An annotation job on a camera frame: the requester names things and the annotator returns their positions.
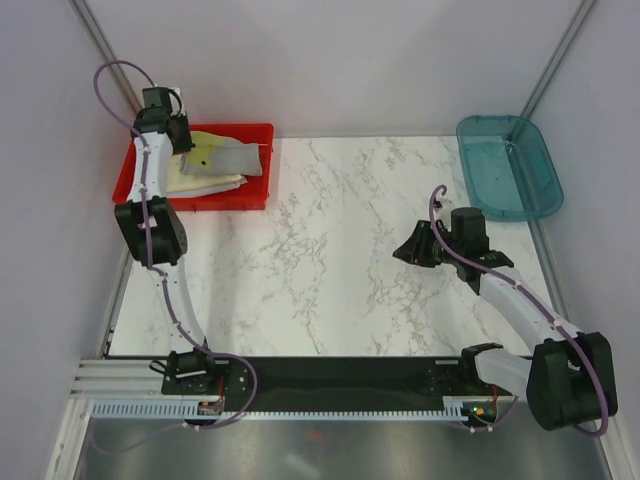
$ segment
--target metal floor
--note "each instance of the metal floor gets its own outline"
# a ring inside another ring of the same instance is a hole
[[[92,420],[90,431],[116,450],[170,423]],[[432,422],[247,420],[217,431],[177,429],[119,457],[85,445],[83,461],[76,478],[87,480],[611,478],[597,440],[573,429],[546,432],[525,404],[489,434]]]

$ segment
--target black motor joint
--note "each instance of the black motor joint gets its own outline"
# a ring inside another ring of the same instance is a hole
[[[436,222],[436,228],[444,242],[456,253],[487,268],[513,267],[504,253],[491,250],[486,223],[482,211],[473,207],[456,208],[451,212],[451,230]],[[403,262],[420,267],[435,268],[443,263],[454,265],[458,277],[478,295],[482,272],[458,261],[447,253],[436,238],[431,222],[418,220],[411,237],[393,256]]]

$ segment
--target white wall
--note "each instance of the white wall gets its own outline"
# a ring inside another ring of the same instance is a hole
[[[0,59],[0,478],[31,480],[97,348],[123,251],[110,194],[128,138],[93,96],[100,62],[64,0],[6,0]]]
[[[640,3],[599,2],[534,116],[564,188],[545,221],[572,319],[611,342],[640,455]]]
[[[87,0],[190,119],[280,135],[455,134],[517,114],[580,0]],[[130,75],[135,87],[143,83]]]

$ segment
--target gray cloth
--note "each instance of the gray cloth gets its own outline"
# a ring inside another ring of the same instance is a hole
[[[183,175],[262,175],[257,143],[242,143],[225,138],[224,144],[209,148],[208,155],[185,155],[180,162]]]

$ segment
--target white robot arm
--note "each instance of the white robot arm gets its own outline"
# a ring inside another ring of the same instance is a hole
[[[117,205],[116,219],[135,260],[147,266],[142,202],[147,204],[151,222],[153,249],[152,277],[158,293],[164,295],[166,282],[171,305],[180,319],[180,327],[198,344],[206,345],[204,333],[196,320],[185,277],[184,254],[187,237],[184,227],[167,200],[167,172],[174,152],[191,149],[191,136],[186,113],[177,89],[152,87],[143,90],[145,108],[136,117],[134,127],[141,132],[135,137],[136,166],[127,203]],[[179,102],[177,113],[171,96]],[[170,347],[177,353],[189,352],[193,345],[184,338],[168,311]]]
[[[604,336],[581,332],[526,287],[513,262],[489,248],[479,209],[457,208],[450,215],[450,231],[435,220],[440,239],[431,222],[418,221],[412,236],[393,256],[421,267],[454,265],[458,277],[504,316],[533,354],[519,357],[495,343],[465,348],[461,355],[465,380],[497,385],[526,399],[535,419],[547,430],[602,418],[601,397],[577,347],[596,373],[609,416],[615,415],[613,361]]]

